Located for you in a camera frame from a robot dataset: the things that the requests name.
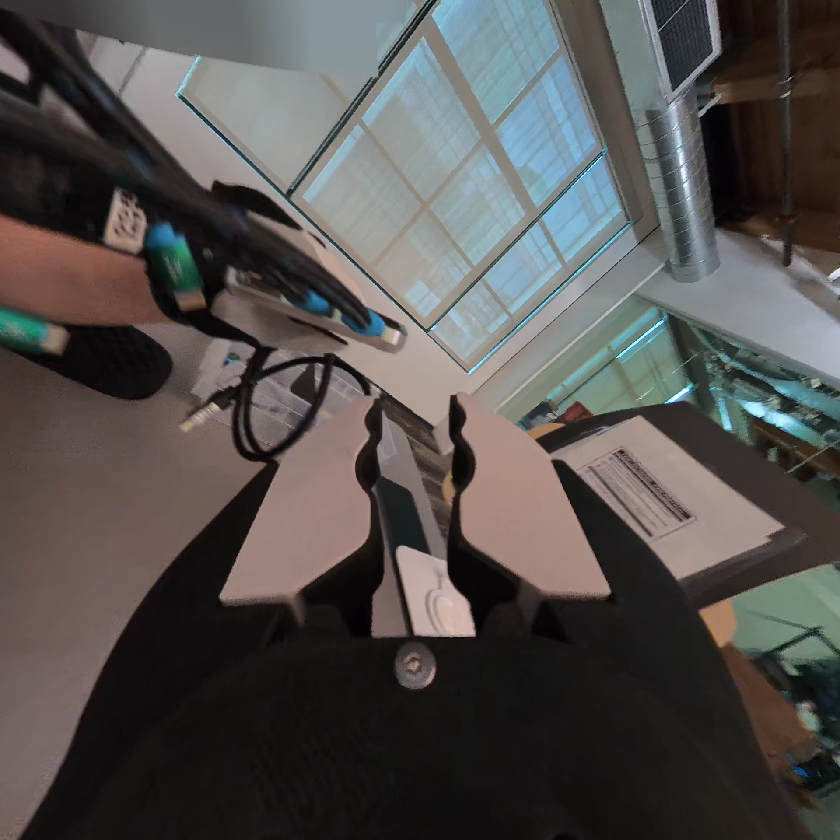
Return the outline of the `white ventilation unit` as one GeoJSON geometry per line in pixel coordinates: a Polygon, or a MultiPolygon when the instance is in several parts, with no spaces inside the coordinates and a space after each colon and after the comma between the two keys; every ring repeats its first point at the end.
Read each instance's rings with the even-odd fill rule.
{"type": "Polygon", "coordinates": [[[721,54],[717,3],[639,3],[654,50],[659,85],[668,102],[682,96],[721,54]]]}

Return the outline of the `plastic bag with label sheet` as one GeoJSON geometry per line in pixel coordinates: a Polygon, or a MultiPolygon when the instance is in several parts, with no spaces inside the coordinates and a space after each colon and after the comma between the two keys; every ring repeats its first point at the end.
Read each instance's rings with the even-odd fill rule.
{"type": "Polygon", "coordinates": [[[530,432],[662,562],[698,607],[745,592],[749,573],[798,548],[806,533],[732,487],[668,429],[719,431],[677,403],[553,421],[530,432]]]}

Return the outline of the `grey ceiling pipe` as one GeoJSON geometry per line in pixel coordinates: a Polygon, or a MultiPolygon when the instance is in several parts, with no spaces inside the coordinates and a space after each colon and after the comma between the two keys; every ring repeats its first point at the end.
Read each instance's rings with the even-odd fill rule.
{"type": "Polygon", "coordinates": [[[792,99],[795,86],[793,68],[793,38],[791,26],[791,2],[776,2],[779,57],[780,106],[780,224],[782,243],[782,265],[791,267],[793,259],[793,237],[795,226],[795,202],[792,171],[792,99]]]}

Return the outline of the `silver air duct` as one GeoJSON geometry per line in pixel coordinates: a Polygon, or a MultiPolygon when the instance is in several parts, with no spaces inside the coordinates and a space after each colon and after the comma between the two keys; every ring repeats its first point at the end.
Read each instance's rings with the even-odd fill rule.
{"type": "Polygon", "coordinates": [[[668,273],[684,284],[720,265],[709,170],[697,94],[687,89],[666,108],[647,110],[637,128],[668,255],[668,273]]]}

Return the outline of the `white stand base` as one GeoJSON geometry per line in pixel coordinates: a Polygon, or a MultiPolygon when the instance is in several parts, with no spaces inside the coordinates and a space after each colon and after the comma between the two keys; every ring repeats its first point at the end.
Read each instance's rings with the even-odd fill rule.
{"type": "Polygon", "coordinates": [[[395,562],[415,636],[476,635],[469,603],[449,579],[445,561],[402,545],[395,562]]]}

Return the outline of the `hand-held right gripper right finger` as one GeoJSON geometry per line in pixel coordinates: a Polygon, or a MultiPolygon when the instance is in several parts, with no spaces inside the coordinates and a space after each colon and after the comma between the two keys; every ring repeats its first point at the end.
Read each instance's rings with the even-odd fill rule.
{"type": "Polygon", "coordinates": [[[474,396],[453,395],[451,533],[541,595],[606,599],[611,588],[550,455],[474,396]]]}

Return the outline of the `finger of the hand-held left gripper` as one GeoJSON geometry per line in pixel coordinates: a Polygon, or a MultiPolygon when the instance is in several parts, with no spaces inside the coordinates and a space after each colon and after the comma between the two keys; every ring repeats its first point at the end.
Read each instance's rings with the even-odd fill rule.
{"type": "Polygon", "coordinates": [[[226,215],[226,270],[252,273],[262,288],[300,309],[366,309],[321,260],[328,254],[302,229],[253,213],[226,215]]]}
{"type": "Polygon", "coordinates": [[[213,303],[213,315],[267,347],[340,353],[357,343],[397,354],[406,345],[406,329],[384,315],[381,334],[361,334],[343,322],[338,310],[318,315],[293,306],[278,291],[262,288],[252,273],[227,269],[224,283],[213,303]]]}

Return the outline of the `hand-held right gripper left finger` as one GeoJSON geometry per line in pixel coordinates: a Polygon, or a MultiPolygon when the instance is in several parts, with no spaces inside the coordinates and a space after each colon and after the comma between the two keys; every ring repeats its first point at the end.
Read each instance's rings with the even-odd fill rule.
{"type": "Polygon", "coordinates": [[[305,590],[382,535],[382,402],[364,396],[281,457],[219,594],[226,606],[301,606],[305,590]]]}

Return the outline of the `large grid window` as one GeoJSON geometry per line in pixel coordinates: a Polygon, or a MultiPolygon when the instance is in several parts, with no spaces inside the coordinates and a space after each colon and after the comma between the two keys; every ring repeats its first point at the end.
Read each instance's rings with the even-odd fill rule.
{"type": "Polygon", "coordinates": [[[398,2],[376,76],[196,58],[177,94],[464,371],[631,225],[551,2],[398,2]]]}

